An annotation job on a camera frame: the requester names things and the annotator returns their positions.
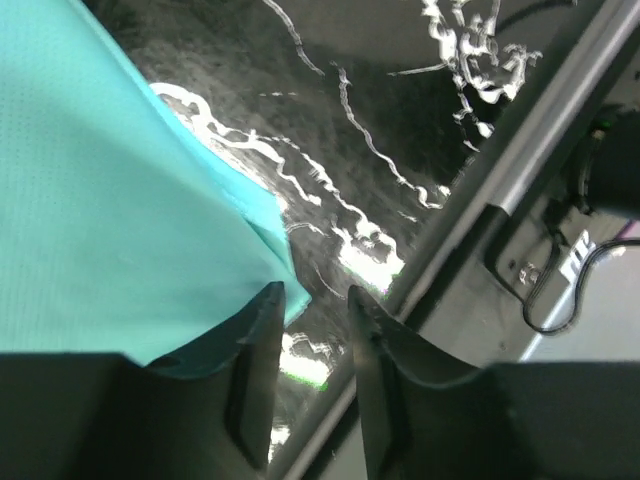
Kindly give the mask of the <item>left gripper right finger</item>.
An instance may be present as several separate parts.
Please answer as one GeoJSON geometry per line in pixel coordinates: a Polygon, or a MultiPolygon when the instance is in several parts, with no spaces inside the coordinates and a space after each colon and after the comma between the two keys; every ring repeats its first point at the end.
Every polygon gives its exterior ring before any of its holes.
{"type": "Polygon", "coordinates": [[[469,365],[348,293],[371,479],[635,479],[635,362],[469,365]]]}

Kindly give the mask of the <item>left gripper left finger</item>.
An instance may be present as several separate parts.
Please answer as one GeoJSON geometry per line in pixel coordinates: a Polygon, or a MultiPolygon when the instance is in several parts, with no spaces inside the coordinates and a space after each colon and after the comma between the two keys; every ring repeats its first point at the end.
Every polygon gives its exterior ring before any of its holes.
{"type": "Polygon", "coordinates": [[[147,366],[115,353],[1,357],[5,479],[261,479],[284,286],[147,366]]]}

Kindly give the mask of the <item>teal t shirt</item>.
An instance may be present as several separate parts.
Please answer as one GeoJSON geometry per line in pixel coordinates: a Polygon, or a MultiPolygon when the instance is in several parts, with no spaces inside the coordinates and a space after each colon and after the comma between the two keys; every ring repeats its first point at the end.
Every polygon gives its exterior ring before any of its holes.
{"type": "Polygon", "coordinates": [[[274,196],[207,149],[78,1],[1,5],[1,348],[141,364],[271,282],[310,297],[274,196]]]}

